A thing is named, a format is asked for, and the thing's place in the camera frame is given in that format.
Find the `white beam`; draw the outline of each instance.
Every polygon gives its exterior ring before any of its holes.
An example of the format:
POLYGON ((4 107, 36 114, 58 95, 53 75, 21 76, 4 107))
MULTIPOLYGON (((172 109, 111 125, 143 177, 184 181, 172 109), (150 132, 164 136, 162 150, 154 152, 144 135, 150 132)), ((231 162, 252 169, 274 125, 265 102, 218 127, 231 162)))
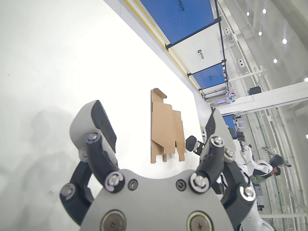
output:
POLYGON ((293 197, 293 198, 296 200, 297 204, 300 205, 300 206, 304 209, 305 212, 308 211, 308 209, 307 209, 307 207, 305 206, 305 204, 303 204, 303 203, 297 201, 297 197, 296 197, 296 195, 294 195, 294 194, 292 193, 292 191, 290 191, 279 179, 277 179, 277 182, 280 183, 280 185, 290 194, 290 196, 293 197))
POLYGON ((268 218, 296 218, 296 217, 306 217, 305 213, 277 213, 277 214, 260 214, 262 219, 268 218))
POLYGON ((308 82, 301 82, 236 99, 228 105, 219 107, 219 111, 223 115, 246 114, 305 100, 308 100, 308 82))
POLYGON ((232 82, 232 81, 242 79, 242 78, 246 78, 246 77, 251 77, 251 76, 256 75, 256 74, 261 74, 262 72, 263 72, 263 70, 257 70, 257 71, 247 73, 247 74, 242 75, 242 76, 238 76, 236 78, 231 78, 231 79, 228 80, 228 82, 232 82))

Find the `black metal bar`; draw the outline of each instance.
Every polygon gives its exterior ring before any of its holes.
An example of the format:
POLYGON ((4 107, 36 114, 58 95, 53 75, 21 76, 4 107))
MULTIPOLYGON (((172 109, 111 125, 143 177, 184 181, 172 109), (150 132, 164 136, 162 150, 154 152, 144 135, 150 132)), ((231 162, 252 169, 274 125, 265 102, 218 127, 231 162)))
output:
POLYGON ((194 73, 187 73, 187 76, 191 76, 191 75, 193 75, 193 74, 196 74, 196 73, 198 73, 198 72, 204 71, 204 70, 209 69, 209 68, 212 68, 212 67, 214 67, 214 66, 216 66, 216 65, 219 65, 219 64, 222 64, 222 63, 223 63, 223 62, 217 63, 217 64, 215 64, 215 65, 212 65, 212 66, 210 66, 210 67, 207 67, 207 68, 205 68, 205 69, 202 69, 202 70, 197 71, 197 72, 194 72, 194 73))
MULTIPOLYGON (((217 0, 214 0, 214 3, 215 3, 215 7, 216 7, 216 14, 217 14, 217 17, 219 17, 219 10, 218 10, 218 4, 217 4, 217 0)), ((223 58, 224 60, 226 60, 226 57, 225 57, 225 48, 224 48, 224 40, 223 40, 223 37, 222 37, 222 30, 221 30, 221 23, 219 21, 218 23, 218 26, 219 26, 219 33, 220 33, 220 41, 221 41, 221 47, 222 47, 222 55, 223 55, 223 58)))
POLYGON ((64 209, 79 226, 81 226, 88 209, 94 201, 91 190, 88 188, 91 175, 92 171, 88 163, 79 162, 70 180, 70 184, 75 187, 73 196, 66 199, 66 197, 60 193, 60 200, 64 209))
POLYGON ((178 40, 178 41, 174 42, 173 44, 171 44, 171 43, 168 44, 168 45, 165 44, 165 47, 166 47, 167 51, 169 51, 169 48, 173 47, 174 45, 176 45, 176 44, 178 44, 178 43, 180 43, 180 42, 182 42, 182 41, 188 39, 189 37, 191 37, 191 36, 193 36, 193 35, 195 35, 195 34, 201 32, 201 31, 203 31, 203 30, 205 30, 206 28, 209 28, 210 26, 213 26, 214 24, 217 24, 217 23, 220 24, 220 21, 221 21, 221 17, 218 16, 217 19, 215 19, 212 23, 210 23, 210 24, 208 24, 208 25, 202 27, 202 28, 199 29, 198 31, 193 32, 192 34, 190 34, 190 35, 188 35, 188 36, 182 38, 181 40, 178 40))
POLYGON ((229 84, 228 84, 228 82, 229 82, 229 79, 228 79, 228 72, 227 72, 227 64, 226 64, 226 62, 227 62, 227 60, 225 59, 224 60, 224 63, 225 63, 225 74, 226 74, 226 77, 227 77, 227 89, 228 89, 228 91, 229 91, 229 84))
POLYGON ((206 87, 206 88, 203 88, 203 89, 198 89, 199 91, 201 91, 201 90, 205 90, 205 89, 208 89, 208 88, 211 88, 211 87, 213 87, 213 86, 218 86, 218 85, 221 85, 221 84, 225 84, 226 82, 223 82, 223 83, 220 83, 220 84, 216 84, 216 85, 212 85, 212 86, 209 86, 209 87, 206 87))
POLYGON ((226 89, 221 89, 221 90, 217 90, 217 91, 212 91, 212 92, 206 93, 205 95, 212 94, 212 93, 219 92, 219 91, 226 91, 226 89))
POLYGON ((215 95, 215 96, 212 96, 212 97, 208 97, 208 98, 205 98, 206 100, 207 99, 213 99, 213 98, 215 98, 215 97, 219 97, 219 96, 223 96, 223 95, 225 95, 224 93, 222 93, 222 94, 218 94, 218 95, 215 95))

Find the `screw head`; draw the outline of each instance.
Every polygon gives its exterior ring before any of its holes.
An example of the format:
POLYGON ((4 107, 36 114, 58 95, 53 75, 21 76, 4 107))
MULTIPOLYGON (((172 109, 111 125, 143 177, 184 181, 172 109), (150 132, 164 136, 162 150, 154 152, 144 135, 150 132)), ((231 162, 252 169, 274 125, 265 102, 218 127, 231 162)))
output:
POLYGON ((97 134, 96 133, 92 133, 90 135, 88 135, 88 140, 89 141, 95 141, 97 139, 97 134))
POLYGON ((128 189, 134 191, 137 188, 138 188, 138 181, 136 179, 131 179, 128 182, 128 189))
POLYGON ((211 231, 211 220, 203 212, 193 212, 188 217, 189 231, 211 231))
POLYGON ((126 219, 120 211, 110 211, 102 219, 101 231, 124 231, 125 229, 126 219))
POLYGON ((226 149, 225 153, 229 158, 232 158, 234 156, 234 151, 229 148, 226 149))
POLYGON ((108 184, 113 187, 117 186, 119 183, 120 183, 120 179, 118 175, 113 175, 108 180, 108 184))
POLYGON ((206 185, 205 178, 202 176, 197 176, 194 182, 200 188, 203 188, 206 185))
POLYGON ((241 196, 246 201, 250 201, 251 202, 251 201, 255 200, 256 194, 255 194, 254 189, 253 189, 252 186, 248 186, 248 187, 245 187, 245 188, 243 186, 240 186, 239 190, 240 190, 241 196))
POLYGON ((177 180, 176 181, 176 188, 179 190, 179 191, 184 191, 186 190, 186 182, 182 179, 180 180, 177 180))
POLYGON ((60 194, 65 197, 66 200, 69 200, 75 193, 76 188, 72 183, 65 184, 60 190, 60 194))
POLYGON ((214 144, 217 147, 223 147, 224 146, 224 141, 219 136, 212 137, 211 138, 211 143, 214 144))
POLYGON ((244 189, 244 195, 246 197, 253 197, 254 196, 254 191, 253 191, 253 188, 251 188, 250 186, 249 187, 246 187, 244 189))

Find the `white robot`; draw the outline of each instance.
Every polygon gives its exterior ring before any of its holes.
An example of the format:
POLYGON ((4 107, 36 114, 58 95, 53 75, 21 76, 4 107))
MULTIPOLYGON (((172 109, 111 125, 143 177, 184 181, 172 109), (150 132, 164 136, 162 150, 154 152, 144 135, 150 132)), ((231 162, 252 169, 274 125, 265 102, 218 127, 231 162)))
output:
MULTIPOLYGON (((80 163, 60 191, 66 212, 80 231, 235 230, 256 206, 256 194, 234 161, 235 145, 218 110, 206 131, 196 170, 148 179, 118 168, 108 116, 100 101, 88 103, 70 128, 80 163), (103 185, 95 199, 88 188, 92 174, 103 185), (214 187, 221 174, 228 187, 220 200, 214 187)), ((198 144, 194 137, 186 140, 191 150, 198 144)))
MULTIPOLYGON (((253 174, 255 169, 262 171, 265 175, 269 174, 273 167, 263 160, 254 161, 252 158, 251 148, 249 146, 244 146, 243 151, 240 152, 241 156, 245 162, 245 165, 238 164, 239 168, 242 170, 243 173, 246 173, 248 177, 253 174)), ((273 227, 268 224, 266 221, 261 219, 258 208, 257 202, 255 201, 253 207, 251 208, 250 212, 246 216, 246 218, 242 221, 240 230, 243 231, 274 231, 273 227)))
MULTIPOLYGON (((215 118, 216 123, 216 131, 219 131, 220 135, 223 135, 225 144, 226 145, 232 145, 233 139, 227 130, 226 126, 223 126, 221 123, 223 123, 223 120, 220 118, 220 114, 213 111, 212 116, 215 118)), ((209 119, 209 122, 206 126, 206 134, 207 138, 211 137, 211 134, 213 134, 211 124, 211 120, 213 120, 213 117, 209 119)), ((204 159, 204 157, 208 153, 207 149, 207 142, 202 143, 196 140, 195 137, 191 136, 186 140, 186 148, 188 151, 193 151, 197 155, 200 155, 200 160, 204 159)), ((235 160, 235 155, 238 151, 235 148, 232 149, 226 149, 226 154, 230 160, 235 160)), ((241 169, 242 174, 244 176, 244 179, 247 183, 253 187, 252 182, 250 181, 249 177, 253 174, 253 171, 255 169, 262 171, 265 175, 269 174, 273 167, 263 160, 254 161, 252 157, 251 148, 249 146, 244 146, 242 148, 242 151, 240 151, 243 162, 245 164, 237 163, 238 167, 241 169)), ((218 178, 217 183, 213 185, 213 188, 215 189, 215 192, 217 193, 217 196, 219 199, 223 200, 223 195, 220 194, 219 191, 221 188, 220 186, 224 186, 224 189, 228 188, 228 182, 224 183, 224 175, 222 174, 221 177, 218 178)), ((244 218, 244 220, 241 222, 241 224, 236 227, 237 230, 242 231, 274 231, 273 227, 268 224, 266 221, 261 219, 258 208, 257 208, 257 202, 255 201, 251 210, 249 211, 248 215, 244 218)))

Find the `white panel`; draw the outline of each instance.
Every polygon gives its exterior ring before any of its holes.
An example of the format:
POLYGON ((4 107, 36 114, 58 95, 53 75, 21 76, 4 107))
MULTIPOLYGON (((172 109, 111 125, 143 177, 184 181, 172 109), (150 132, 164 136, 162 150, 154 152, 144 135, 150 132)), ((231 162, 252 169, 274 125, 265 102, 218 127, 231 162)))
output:
POLYGON ((218 64, 223 59, 218 41, 219 28, 213 25, 171 48, 185 64, 190 73, 194 73, 218 64))
POLYGON ((308 21, 308 0, 292 0, 292 3, 308 21))

